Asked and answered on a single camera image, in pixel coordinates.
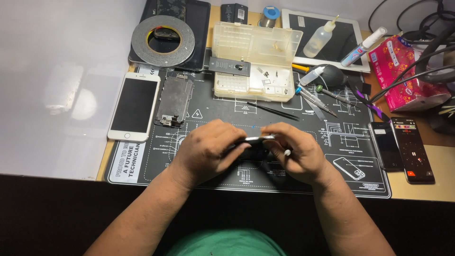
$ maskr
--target white iphone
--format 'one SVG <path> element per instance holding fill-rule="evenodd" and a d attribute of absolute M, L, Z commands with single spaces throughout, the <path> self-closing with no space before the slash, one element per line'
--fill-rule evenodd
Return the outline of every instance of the white iphone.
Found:
<path fill-rule="evenodd" d="M 148 139 L 160 87 L 160 77 L 129 72 L 120 89 L 107 137 L 144 142 Z"/>

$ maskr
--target desk surface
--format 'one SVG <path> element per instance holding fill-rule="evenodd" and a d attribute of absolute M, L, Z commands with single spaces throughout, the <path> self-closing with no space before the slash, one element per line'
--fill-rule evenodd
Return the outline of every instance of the desk surface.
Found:
<path fill-rule="evenodd" d="M 212 6 L 210 13 L 209 32 L 207 37 L 207 47 L 212 47 L 213 27 L 216 21 L 220 20 L 221 9 L 219 6 Z M 248 12 L 248 23 L 257 24 L 261 14 Z M 281 27 L 281 20 L 277 20 L 277 27 Z M 366 38 L 368 31 L 363 31 L 362 36 Z M 380 90 L 378 81 L 374 74 L 365 74 L 365 81 L 372 85 L 372 93 L 375 94 Z M 385 100 L 377 102 L 377 106 L 389 116 L 403 116 L 391 114 Z M 429 126 L 425 114 L 423 113 L 406 113 L 406 116 L 415 118 L 419 126 L 422 140 L 425 144 L 431 167 L 435 174 L 436 184 L 432 185 L 410 185 L 406 182 L 403 172 L 388 173 L 390 185 L 392 188 L 392 198 L 415 199 L 415 200 L 440 200 L 455 202 L 455 172 L 450 171 L 451 166 L 455 166 L 455 137 L 435 133 Z M 98 181 L 104 180 L 107 161 L 112 150 L 114 141 L 108 140 L 100 170 L 98 172 Z"/>

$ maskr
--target pink tissue box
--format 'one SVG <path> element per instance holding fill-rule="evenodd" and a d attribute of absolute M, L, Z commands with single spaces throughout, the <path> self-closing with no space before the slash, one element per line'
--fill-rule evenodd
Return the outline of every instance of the pink tissue box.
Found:
<path fill-rule="evenodd" d="M 415 52 L 399 36 L 392 36 L 369 52 L 374 72 L 381 88 L 392 84 L 395 78 L 415 62 Z M 413 67 L 402 79 L 415 75 Z M 390 111 L 422 111 L 436 107 L 450 98 L 445 84 L 429 84 L 418 79 L 409 80 L 390 89 L 385 99 Z"/>

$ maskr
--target tape roll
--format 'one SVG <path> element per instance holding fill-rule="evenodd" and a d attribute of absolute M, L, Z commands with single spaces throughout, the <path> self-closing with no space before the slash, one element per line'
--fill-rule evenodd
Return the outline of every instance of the tape roll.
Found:
<path fill-rule="evenodd" d="M 152 50 L 148 37 L 158 27 L 170 28 L 180 36 L 180 45 L 168 53 Z M 158 67 L 172 67 L 187 60 L 194 50 L 194 34 L 183 21 L 164 15 L 157 15 L 143 20 L 133 31 L 131 45 L 134 52 L 145 62 Z"/>

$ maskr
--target green shirt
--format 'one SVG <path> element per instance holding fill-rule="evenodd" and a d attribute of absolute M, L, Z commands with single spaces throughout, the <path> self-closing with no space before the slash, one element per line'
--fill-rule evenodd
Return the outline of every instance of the green shirt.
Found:
<path fill-rule="evenodd" d="M 270 237 L 251 229 L 205 230 L 174 245 L 167 256 L 286 256 Z"/>

